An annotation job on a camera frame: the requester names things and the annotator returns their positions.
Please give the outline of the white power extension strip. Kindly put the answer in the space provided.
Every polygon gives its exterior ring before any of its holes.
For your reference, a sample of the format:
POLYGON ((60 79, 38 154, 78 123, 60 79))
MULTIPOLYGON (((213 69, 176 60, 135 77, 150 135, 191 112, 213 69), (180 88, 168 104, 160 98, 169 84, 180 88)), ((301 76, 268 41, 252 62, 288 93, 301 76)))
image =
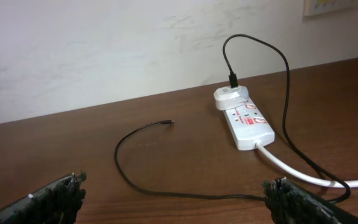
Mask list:
POLYGON ((223 113, 238 150, 254 150, 257 143, 266 146, 274 142, 275 132, 250 98, 223 113))

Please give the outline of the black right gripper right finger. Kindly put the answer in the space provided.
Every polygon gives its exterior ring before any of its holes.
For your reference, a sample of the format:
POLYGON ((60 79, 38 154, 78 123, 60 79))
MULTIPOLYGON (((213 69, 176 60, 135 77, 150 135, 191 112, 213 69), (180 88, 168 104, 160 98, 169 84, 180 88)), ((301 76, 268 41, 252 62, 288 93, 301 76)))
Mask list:
POLYGON ((358 217, 286 178, 264 181, 265 204, 275 224, 358 224, 358 217))

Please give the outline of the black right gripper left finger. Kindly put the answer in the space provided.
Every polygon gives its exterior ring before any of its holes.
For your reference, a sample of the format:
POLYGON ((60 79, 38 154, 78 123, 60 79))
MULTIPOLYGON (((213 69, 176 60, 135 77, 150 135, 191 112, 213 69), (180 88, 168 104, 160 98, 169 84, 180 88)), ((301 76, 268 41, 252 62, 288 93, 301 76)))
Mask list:
POLYGON ((76 216, 85 199, 81 184, 86 173, 68 174, 0 209, 0 224, 67 223, 76 216))

